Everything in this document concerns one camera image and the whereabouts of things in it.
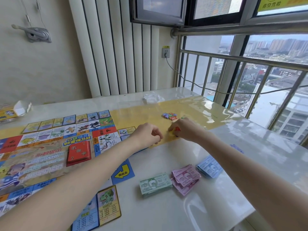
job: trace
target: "white table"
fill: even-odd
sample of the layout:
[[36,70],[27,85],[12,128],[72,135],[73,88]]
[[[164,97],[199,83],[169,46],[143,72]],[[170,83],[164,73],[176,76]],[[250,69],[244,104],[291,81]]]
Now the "white table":
[[[165,100],[197,96],[185,88],[155,91]],[[141,92],[127,95],[34,106],[21,120],[2,126],[10,128],[31,122],[117,109],[117,102],[141,100]],[[245,155],[271,168],[291,183],[308,170],[308,151],[247,119],[232,121],[211,130],[228,144],[236,144]],[[223,172],[215,180],[202,178],[186,197],[175,188],[142,198],[139,181],[160,172],[170,173],[208,155],[195,143],[178,139],[146,149],[129,158],[135,177],[117,184],[122,217],[97,230],[230,230],[254,208]]]

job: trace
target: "arrow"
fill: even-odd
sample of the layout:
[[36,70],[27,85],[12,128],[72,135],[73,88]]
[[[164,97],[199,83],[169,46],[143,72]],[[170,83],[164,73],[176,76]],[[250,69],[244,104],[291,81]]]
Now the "arrow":
[[129,174],[129,168],[127,164],[122,165],[122,170],[123,171],[120,171],[117,173],[117,175],[115,175],[116,178],[123,178]]

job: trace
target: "board game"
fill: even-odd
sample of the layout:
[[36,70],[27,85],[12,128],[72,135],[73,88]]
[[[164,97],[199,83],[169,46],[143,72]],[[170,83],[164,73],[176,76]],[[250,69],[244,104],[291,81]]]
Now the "board game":
[[[84,162],[128,138],[109,110],[28,124],[0,140],[0,216]],[[121,216],[116,184],[134,177],[126,159],[81,211],[70,230],[88,231]]]

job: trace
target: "wall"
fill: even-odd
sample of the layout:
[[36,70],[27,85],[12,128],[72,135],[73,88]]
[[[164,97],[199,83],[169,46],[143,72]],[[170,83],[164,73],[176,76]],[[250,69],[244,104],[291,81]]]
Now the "wall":
[[[0,0],[0,103],[33,104],[91,98],[68,0],[38,0],[52,43],[30,43],[20,0]],[[43,27],[35,0],[24,0],[32,26]]]
[[166,59],[161,57],[163,46],[170,46],[170,58],[168,58],[168,62],[175,69],[178,38],[171,38],[170,31],[171,28],[169,27],[160,27],[159,29],[157,89],[173,87],[174,71],[168,66]]

